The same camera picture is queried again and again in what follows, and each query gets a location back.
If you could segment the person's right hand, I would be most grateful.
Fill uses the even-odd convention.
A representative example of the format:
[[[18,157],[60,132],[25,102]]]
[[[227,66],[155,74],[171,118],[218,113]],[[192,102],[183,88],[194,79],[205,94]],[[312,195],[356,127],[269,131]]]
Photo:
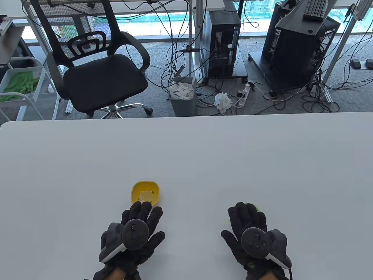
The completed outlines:
[[[267,231],[266,217],[253,204],[237,203],[228,209],[233,232],[223,230],[222,238],[235,259],[247,271],[248,280],[286,280],[291,270],[286,255],[287,237],[277,229]]]

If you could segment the person's left hand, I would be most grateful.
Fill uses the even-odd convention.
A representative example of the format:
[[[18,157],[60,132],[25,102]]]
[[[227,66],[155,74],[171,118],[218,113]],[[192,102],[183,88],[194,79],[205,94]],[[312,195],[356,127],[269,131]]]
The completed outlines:
[[[142,220],[148,226],[149,238],[140,250],[120,252],[105,266],[109,269],[120,269],[129,276],[134,275],[138,266],[144,264],[153,255],[155,249],[165,238],[164,232],[154,232],[162,215],[162,208],[159,206],[152,208],[150,202],[137,201],[129,210],[125,210],[122,213],[121,224],[125,225],[134,218]]]

